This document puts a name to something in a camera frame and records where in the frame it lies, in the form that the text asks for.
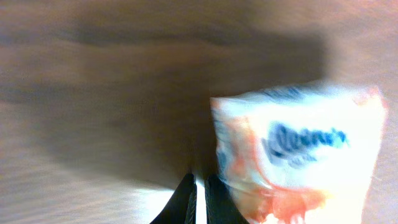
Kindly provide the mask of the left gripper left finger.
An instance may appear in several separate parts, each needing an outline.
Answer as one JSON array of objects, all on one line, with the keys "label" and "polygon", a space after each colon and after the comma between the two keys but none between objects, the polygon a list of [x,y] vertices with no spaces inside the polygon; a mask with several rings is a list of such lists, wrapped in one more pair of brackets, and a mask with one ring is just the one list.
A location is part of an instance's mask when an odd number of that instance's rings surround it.
[{"label": "left gripper left finger", "polygon": [[197,185],[193,174],[186,174],[162,211],[150,224],[196,224]]}]

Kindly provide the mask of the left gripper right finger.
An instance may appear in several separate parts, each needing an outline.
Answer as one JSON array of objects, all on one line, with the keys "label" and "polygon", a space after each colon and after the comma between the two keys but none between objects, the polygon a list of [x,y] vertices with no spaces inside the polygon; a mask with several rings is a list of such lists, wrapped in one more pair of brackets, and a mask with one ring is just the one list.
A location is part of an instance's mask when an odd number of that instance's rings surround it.
[{"label": "left gripper right finger", "polygon": [[207,224],[249,224],[217,175],[211,175],[205,181],[205,200]]}]

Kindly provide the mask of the orange white small packet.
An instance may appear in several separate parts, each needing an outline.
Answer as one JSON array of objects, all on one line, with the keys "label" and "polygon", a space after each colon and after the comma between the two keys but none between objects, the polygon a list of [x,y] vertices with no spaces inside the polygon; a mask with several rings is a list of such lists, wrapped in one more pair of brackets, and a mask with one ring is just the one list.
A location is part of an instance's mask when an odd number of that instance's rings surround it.
[{"label": "orange white small packet", "polygon": [[360,223],[387,119],[376,86],[210,100],[220,180],[247,223]]}]

